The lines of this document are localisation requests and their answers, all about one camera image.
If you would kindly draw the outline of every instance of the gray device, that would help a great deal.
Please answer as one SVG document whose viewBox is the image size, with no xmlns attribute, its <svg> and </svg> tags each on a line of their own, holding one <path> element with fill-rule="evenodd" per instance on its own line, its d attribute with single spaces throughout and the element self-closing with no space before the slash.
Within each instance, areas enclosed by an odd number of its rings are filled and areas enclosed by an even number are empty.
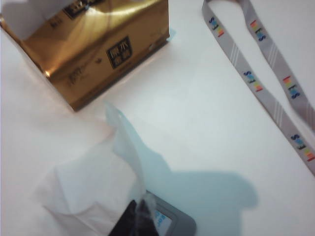
<svg viewBox="0 0 315 236">
<path fill-rule="evenodd" d="M 154 195 L 157 207 L 155 222 L 159 236 L 194 236 L 196 222 L 187 214 Z"/>
</svg>

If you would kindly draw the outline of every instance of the device screen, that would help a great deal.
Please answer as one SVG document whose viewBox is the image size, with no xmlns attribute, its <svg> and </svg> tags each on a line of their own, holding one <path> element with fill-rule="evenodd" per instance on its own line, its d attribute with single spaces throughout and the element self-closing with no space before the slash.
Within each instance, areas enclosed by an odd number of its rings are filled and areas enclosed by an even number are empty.
<svg viewBox="0 0 315 236">
<path fill-rule="evenodd" d="M 172 220 L 158 210 L 155 211 L 155 224 L 159 236 L 165 236 Z"/>
</svg>

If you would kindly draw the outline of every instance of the box label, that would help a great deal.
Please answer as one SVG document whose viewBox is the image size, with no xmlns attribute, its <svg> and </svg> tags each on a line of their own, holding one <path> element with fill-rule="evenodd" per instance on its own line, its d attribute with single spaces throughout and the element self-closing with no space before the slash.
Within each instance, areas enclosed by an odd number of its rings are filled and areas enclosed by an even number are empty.
<svg viewBox="0 0 315 236">
<path fill-rule="evenodd" d="M 132 56 L 132 48 L 129 37 L 125 37 L 108 49 L 107 55 L 114 69 L 128 60 Z"/>
<path fill-rule="evenodd" d="M 70 19 L 74 19 L 83 11 L 89 9 L 90 6 L 103 1 L 103 0 L 76 0 L 74 3 L 67 6 L 63 11 L 70 17 Z"/>
</svg>

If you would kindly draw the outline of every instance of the gray lanyard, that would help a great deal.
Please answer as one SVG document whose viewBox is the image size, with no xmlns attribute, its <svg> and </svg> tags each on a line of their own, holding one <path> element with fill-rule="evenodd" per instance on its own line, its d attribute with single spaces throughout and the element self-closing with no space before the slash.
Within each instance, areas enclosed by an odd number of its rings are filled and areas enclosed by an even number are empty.
<svg viewBox="0 0 315 236">
<path fill-rule="evenodd" d="M 315 176 L 315 150 L 295 127 L 289 116 L 283 110 L 281 104 L 263 86 L 261 81 L 255 75 L 243 54 L 234 43 L 232 37 L 208 6 L 208 2 L 210 1 L 211 0 L 204 0 L 202 6 L 202 12 L 207 26 L 230 59 L 231 63 L 234 65 L 237 72 L 241 75 L 244 82 L 264 106 L 286 139 L 291 143 L 301 159 Z M 306 121 L 311 129 L 315 131 L 315 110 L 311 107 L 296 77 L 293 75 L 283 56 L 278 51 L 277 46 L 269 36 L 268 32 L 263 27 L 252 3 L 250 0 L 238 0 L 238 2 L 242 7 L 245 22 L 251 35 L 258 43 L 261 52 L 276 74 L 291 106 Z"/>
</svg>

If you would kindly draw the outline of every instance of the logo label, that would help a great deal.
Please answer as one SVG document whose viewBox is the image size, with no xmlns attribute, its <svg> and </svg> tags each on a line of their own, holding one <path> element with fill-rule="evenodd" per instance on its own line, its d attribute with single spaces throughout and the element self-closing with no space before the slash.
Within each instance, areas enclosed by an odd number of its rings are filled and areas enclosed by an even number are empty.
<svg viewBox="0 0 315 236">
<path fill-rule="evenodd" d="M 266 38 L 266 36 L 262 32 L 262 28 L 258 28 L 258 24 L 257 24 L 256 20 L 251 22 L 251 28 L 255 32 L 255 34 L 256 34 L 256 36 L 257 36 L 259 41 L 262 41 L 262 40 L 264 40 Z"/>
<path fill-rule="evenodd" d="M 223 34 L 224 34 L 224 30 L 222 29 L 221 26 L 218 25 L 217 21 L 215 20 L 214 17 L 212 17 L 210 20 L 209 20 L 209 23 L 213 26 L 212 27 L 212 30 L 216 30 L 217 33 L 218 33 L 218 37 L 221 37 Z"/>
<path fill-rule="evenodd" d="M 107 50 L 108 58 L 115 69 L 132 56 L 132 48 L 129 37 L 125 37 L 113 47 Z"/>
<path fill-rule="evenodd" d="M 292 81 L 290 78 L 291 78 L 291 76 L 284 78 L 283 82 L 284 82 L 285 86 L 287 87 L 287 89 L 290 91 L 291 98 L 295 99 L 296 97 L 300 96 L 300 93 L 296 89 L 296 85 L 292 84 Z"/>
<path fill-rule="evenodd" d="M 298 144 L 297 149 L 299 150 L 304 150 L 304 155 L 306 155 L 307 157 L 307 161 L 313 161 L 315 160 L 315 155 L 310 151 L 309 148 L 307 148 L 307 146 L 305 145 L 305 143 L 303 142 L 303 140 L 300 138 L 300 135 L 295 134 L 291 137 L 291 139 Z"/>
<path fill-rule="evenodd" d="M 103 0 L 76 0 L 67 6 L 63 11 L 68 15 L 68 17 L 74 19 L 80 15 L 80 13 L 88 10 L 90 6 L 93 6 L 100 1 Z"/>
<path fill-rule="evenodd" d="M 249 84 L 252 84 L 255 87 L 256 92 L 263 90 L 261 84 L 255 79 L 255 77 L 254 77 L 254 75 L 252 75 L 251 71 L 245 72 L 244 75 L 247 76 L 247 78 L 248 78 L 247 82 Z"/>
</svg>

